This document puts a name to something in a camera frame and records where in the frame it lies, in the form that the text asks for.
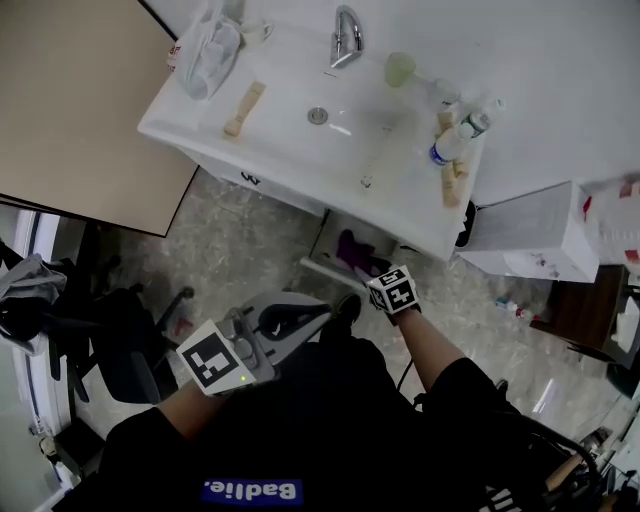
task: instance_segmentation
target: chair wheel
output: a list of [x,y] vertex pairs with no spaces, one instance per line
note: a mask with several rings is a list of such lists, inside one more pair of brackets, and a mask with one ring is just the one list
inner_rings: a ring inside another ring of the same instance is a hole
[[500,379],[496,384],[496,389],[502,393],[504,396],[507,395],[507,391],[509,390],[509,382],[506,379]]
[[195,294],[196,294],[196,291],[195,291],[193,288],[191,288],[191,286],[185,286],[185,287],[182,289],[182,296],[183,296],[185,299],[193,299],[193,297],[195,296]]

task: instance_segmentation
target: white wall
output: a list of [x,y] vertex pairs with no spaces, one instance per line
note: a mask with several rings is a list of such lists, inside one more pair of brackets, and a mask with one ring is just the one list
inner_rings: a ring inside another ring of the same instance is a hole
[[[150,3],[180,32],[197,0]],[[337,3],[247,0],[327,41]],[[447,77],[467,97],[492,90],[506,101],[504,122],[488,134],[479,204],[640,169],[637,0],[344,3],[361,17],[365,51],[408,52],[428,78]]]
[[29,406],[20,401],[11,348],[0,345],[0,510],[28,512],[54,492],[53,469],[29,434]]
[[0,240],[7,245],[13,244],[19,211],[18,208],[13,206],[0,204]]

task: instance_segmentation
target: door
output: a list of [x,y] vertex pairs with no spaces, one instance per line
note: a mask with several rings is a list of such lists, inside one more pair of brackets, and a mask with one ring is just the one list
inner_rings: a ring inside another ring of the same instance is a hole
[[0,196],[165,235],[196,165],[137,125],[171,44],[135,0],[0,0]]

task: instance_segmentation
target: black office chair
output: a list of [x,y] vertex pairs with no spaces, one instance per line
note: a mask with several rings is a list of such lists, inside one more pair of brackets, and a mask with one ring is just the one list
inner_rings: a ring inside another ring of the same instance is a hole
[[[0,258],[10,269],[22,261],[2,242]],[[112,259],[98,282],[106,283],[106,274],[118,263]],[[47,334],[52,377],[60,380],[60,358],[66,356],[69,382],[83,402],[89,396],[82,379],[96,364],[109,393],[121,402],[156,404],[177,390],[166,359],[177,345],[163,333],[180,302],[193,297],[192,288],[181,290],[154,323],[138,297],[141,285],[103,295],[102,285],[91,292],[90,276],[70,261],[46,266],[67,276],[64,292],[54,304],[36,298],[3,301],[0,327],[6,338],[18,342]]]

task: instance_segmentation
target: faucet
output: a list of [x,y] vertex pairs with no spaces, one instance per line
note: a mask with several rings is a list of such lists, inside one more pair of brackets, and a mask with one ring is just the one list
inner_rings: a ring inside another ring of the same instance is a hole
[[[347,36],[344,30],[345,18],[349,20],[353,31],[353,48],[347,47]],[[362,25],[356,16],[355,11],[347,6],[341,5],[336,9],[336,31],[331,36],[331,67],[343,68],[349,62],[356,60],[364,51],[364,40],[362,39]]]

